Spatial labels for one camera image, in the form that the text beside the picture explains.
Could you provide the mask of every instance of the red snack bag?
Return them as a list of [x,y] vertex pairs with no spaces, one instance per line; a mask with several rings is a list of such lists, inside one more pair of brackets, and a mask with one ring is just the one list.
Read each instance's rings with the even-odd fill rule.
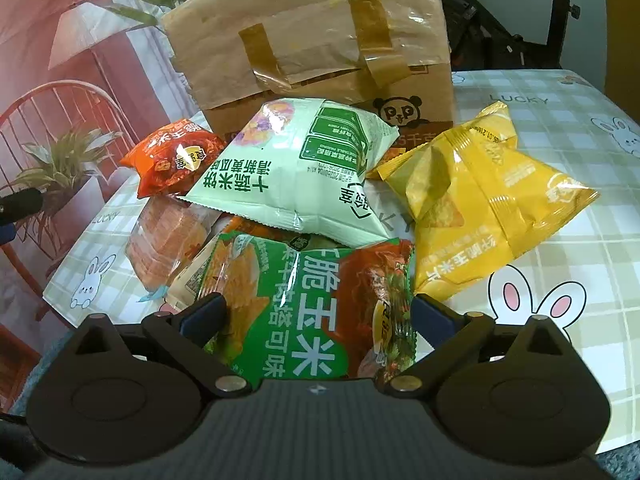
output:
[[139,142],[120,163],[140,175],[138,198],[186,194],[224,149],[217,135],[182,119]]

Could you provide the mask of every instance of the plaid tablecloth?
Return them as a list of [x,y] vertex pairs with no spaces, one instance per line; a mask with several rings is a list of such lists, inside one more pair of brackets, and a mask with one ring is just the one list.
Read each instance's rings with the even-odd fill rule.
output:
[[[504,101],[520,150],[602,196],[513,267],[496,272],[491,287],[489,280],[477,283],[450,305],[482,310],[498,322],[524,322],[553,297],[568,295],[571,305],[555,322],[612,403],[599,451],[640,439],[640,127],[571,72],[458,72],[453,80],[458,121]],[[505,283],[520,294],[516,312],[501,297]]]
[[[117,324],[138,323],[157,312],[164,303],[163,300],[139,301],[148,292],[124,253],[129,235],[148,200],[136,197],[139,181],[139,177],[133,175],[111,197],[44,290],[44,299],[74,326],[79,326],[94,312],[109,314]],[[95,258],[97,266],[92,267]]]

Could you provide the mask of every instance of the snack bag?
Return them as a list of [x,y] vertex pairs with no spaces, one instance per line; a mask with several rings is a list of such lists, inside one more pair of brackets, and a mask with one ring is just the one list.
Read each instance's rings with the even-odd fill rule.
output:
[[380,179],[380,174],[378,173],[378,167],[382,166],[386,162],[393,160],[396,156],[400,156],[406,152],[406,148],[389,148],[386,150],[386,153],[380,159],[378,165],[373,168],[371,171],[367,171],[367,178],[370,180],[382,180]]
[[439,301],[531,250],[598,197],[478,123],[486,117],[379,169],[416,221],[415,292]]
[[322,99],[280,99],[225,148],[186,200],[349,247],[386,239],[362,188],[398,138],[376,115]]
[[377,377],[414,362],[407,269],[413,245],[296,251],[222,234],[199,297],[220,292],[228,326],[205,350],[256,385],[261,378]]
[[149,295],[164,296],[174,277],[193,260],[204,244],[219,211],[170,196],[154,196],[140,213],[125,254]]
[[140,175],[138,198],[185,194],[224,148],[218,136],[182,119],[139,142],[120,163]]
[[275,227],[268,227],[266,225],[258,224],[253,220],[242,218],[241,216],[234,216],[229,224],[222,230],[223,233],[231,233],[238,231],[258,238],[268,238],[276,242],[284,242],[292,249],[302,251],[305,249],[335,249],[342,247],[329,238],[325,238],[319,235],[310,235],[307,233],[296,233],[292,231],[285,231],[284,229],[278,229]]
[[[462,124],[462,127],[469,128],[491,142],[504,143],[512,150],[515,150],[518,145],[518,134],[511,121],[509,108],[500,101],[484,108],[475,119]],[[430,160],[428,157],[431,155],[438,157],[438,152],[430,152],[429,145],[427,143],[417,146],[410,152],[397,156],[376,168],[382,180],[398,194],[404,206],[416,219],[420,216],[418,205],[430,207],[430,202],[424,201],[430,187],[446,187],[449,183],[449,175],[444,171],[439,159],[433,164],[428,164]],[[428,153],[427,159],[418,156],[419,153]]]

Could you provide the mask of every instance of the panda logo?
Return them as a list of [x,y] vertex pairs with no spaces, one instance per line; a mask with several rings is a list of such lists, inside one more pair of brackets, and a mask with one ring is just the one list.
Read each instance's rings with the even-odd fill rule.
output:
[[428,124],[429,121],[420,118],[420,106],[422,99],[413,95],[405,97],[392,97],[386,101],[375,99],[373,106],[378,109],[378,116],[392,126],[401,128],[417,128],[420,124]]

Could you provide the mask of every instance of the brown paper bag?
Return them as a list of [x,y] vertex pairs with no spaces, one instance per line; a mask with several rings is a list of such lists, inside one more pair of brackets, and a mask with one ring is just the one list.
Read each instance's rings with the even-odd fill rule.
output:
[[227,140],[279,96],[378,113],[400,127],[396,146],[452,125],[441,0],[188,0],[162,24],[176,69]]

